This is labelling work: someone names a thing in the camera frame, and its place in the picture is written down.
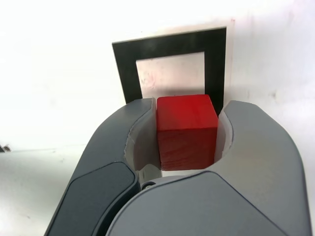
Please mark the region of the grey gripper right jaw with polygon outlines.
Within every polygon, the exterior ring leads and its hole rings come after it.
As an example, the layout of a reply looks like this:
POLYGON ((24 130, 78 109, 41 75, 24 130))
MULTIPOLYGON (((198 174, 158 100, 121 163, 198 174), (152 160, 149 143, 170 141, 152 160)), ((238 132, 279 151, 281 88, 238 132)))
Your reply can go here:
POLYGON ((109 236, 305 236, 300 153, 257 105, 230 101, 219 116, 216 162, 155 184, 114 218, 109 236))

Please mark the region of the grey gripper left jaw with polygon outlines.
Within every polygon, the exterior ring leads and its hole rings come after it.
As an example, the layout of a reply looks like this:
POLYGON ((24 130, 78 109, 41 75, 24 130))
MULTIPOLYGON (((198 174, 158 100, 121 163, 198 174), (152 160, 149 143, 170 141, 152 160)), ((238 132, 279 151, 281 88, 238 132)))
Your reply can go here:
POLYGON ((143 183, 161 177, 156 101, 134 100, 94 132, 46 230, 48 236, 104 236, 143 183))

